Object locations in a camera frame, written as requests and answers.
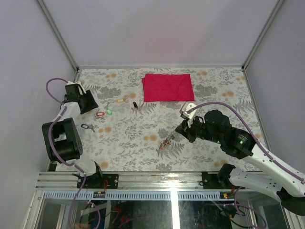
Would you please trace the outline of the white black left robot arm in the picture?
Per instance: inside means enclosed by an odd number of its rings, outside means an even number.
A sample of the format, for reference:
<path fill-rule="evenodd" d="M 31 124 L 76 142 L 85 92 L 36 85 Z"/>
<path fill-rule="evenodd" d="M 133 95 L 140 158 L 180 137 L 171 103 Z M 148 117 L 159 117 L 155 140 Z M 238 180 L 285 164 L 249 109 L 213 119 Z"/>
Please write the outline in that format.
<path fill-rule="evenodd" d="M 93 188 L 100 188 L 104 184 L 101 168 L 83 154 L 81 138 L 75 124 L 78 116 L 98 108 L 98 105 L 91 91 L 85 90 L 81 82 L 68 82 L 65 90 L 58 115 L 51 122 L 42 125 L 48 158 L 51 162 L 76 168 L 80 178 L 86 177 Z"/>

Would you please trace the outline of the grey disc with key rings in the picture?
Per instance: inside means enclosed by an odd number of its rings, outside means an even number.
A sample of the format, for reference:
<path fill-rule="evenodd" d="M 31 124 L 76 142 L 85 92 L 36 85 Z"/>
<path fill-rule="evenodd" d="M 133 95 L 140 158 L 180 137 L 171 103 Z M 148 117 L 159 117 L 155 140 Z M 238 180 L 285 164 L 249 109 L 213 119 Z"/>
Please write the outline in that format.
<path fill-rule="evenodd" d="M 163 150 L 167 146 L 171 145 L 172 140 L 174 140 L 176 136 L 177 136 L 177 132 L 175 130 L 169 133 L 169 135 L 160 143 L 160 149 Z"/>

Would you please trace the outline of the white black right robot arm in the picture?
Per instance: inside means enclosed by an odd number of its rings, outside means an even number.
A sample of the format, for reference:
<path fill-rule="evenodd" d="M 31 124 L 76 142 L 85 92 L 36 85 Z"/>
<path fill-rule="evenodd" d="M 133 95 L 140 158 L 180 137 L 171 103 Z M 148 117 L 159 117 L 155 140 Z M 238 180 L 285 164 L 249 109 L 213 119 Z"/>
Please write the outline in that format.
<path fill-rule="evenodd" d="M 197 138 L 218 143 L 227 155 L 254 165 L 266 176 L 259 177 L 226 164 L 217 175 L 222 188 L 238 186 L 255 190 L 277 200 L 285 209 L 304 216 L 305 175 L 272 154 L 245 130 L 232 127 L 229 118 L 219 110 L 204 117 L 195 111 L 181 110 L 183 122 L 176 132 L 190 143 Z"/>

